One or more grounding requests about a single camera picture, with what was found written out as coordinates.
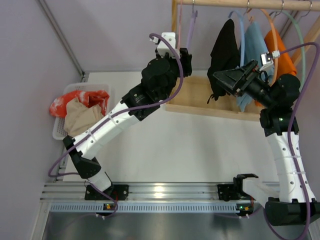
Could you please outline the purple hanger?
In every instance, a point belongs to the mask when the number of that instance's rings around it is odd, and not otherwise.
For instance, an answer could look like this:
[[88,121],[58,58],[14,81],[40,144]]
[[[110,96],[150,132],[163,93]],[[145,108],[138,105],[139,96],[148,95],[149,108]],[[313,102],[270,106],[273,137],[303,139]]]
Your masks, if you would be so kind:
[[193,38],[193,33],[195,29],[195,24],[196,20],[198,17],[198,11],[195,10],[195,0],[192,1],[192,15],[189,23],[189,29],[188,29],[188,35],[187,35],[187,40],[186,40],[186,48],[189,50],[191,43],[192,43],[192,38]]

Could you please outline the beige trousers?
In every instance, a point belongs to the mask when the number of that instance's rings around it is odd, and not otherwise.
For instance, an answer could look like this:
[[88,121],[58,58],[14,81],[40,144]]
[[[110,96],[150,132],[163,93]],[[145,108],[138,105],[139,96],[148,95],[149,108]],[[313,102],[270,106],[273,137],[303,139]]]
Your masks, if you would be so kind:
[[64,131],[71,137],[76,137],[90,129],[104,116],[99,105],[86,107],[78,98],[72,99],[66,105]]

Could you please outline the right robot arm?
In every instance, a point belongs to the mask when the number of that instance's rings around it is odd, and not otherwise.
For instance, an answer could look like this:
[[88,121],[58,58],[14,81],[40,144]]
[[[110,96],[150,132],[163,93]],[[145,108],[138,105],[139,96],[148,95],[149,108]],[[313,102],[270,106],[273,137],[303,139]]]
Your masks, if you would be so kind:
[[300,81],[292,74],[283,74],[269,85],[262,80],[257,64],[252,60],[242,67],[216,71],[209,79],[229,95],[248,94],[263,105],[259,121],[273,153],[279,191],[253,173],[237,175],[234,183],[239,194],[252,197],[265,209],[272,226],[312,223],[320,217],[320,203],[308,185],[292,109],[300,95]]

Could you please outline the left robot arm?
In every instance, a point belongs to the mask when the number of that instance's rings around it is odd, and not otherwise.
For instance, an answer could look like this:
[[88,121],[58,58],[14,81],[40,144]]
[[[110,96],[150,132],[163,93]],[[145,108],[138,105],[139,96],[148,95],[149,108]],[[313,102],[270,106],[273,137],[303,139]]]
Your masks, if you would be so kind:
[[160,108],[160,103],[172,96],[177,80],[192,73],[192,55],[186,48],[178,51],[179,60],[159,52],[141,72],[141,82],[125,94],[101,120],[83,133],[67,135],[63,144],[82,179],[106,195],[114,185],[99,164],[96,155],[109,141],[129,127],[143,121]]

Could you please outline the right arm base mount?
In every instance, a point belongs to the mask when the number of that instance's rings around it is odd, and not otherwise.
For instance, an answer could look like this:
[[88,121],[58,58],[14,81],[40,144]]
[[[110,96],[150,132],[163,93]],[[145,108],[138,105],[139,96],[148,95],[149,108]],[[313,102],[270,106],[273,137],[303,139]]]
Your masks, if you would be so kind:
[[241,199],[241,195],[234,184],[218,184],[217,193],[220,201],[229,202]]

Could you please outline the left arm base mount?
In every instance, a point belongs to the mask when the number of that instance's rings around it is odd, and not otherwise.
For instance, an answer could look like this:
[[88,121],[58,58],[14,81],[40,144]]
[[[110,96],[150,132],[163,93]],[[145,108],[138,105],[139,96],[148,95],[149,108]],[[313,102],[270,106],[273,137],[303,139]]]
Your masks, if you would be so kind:
[[[124,201],[129,195],[129,185],[127,184],[114,184],[110,189],[103,192],[111,197],[113,200]],[[87,201],[108,200],[107,197],[95,190],[90,184],[86,186],[84,199]]]

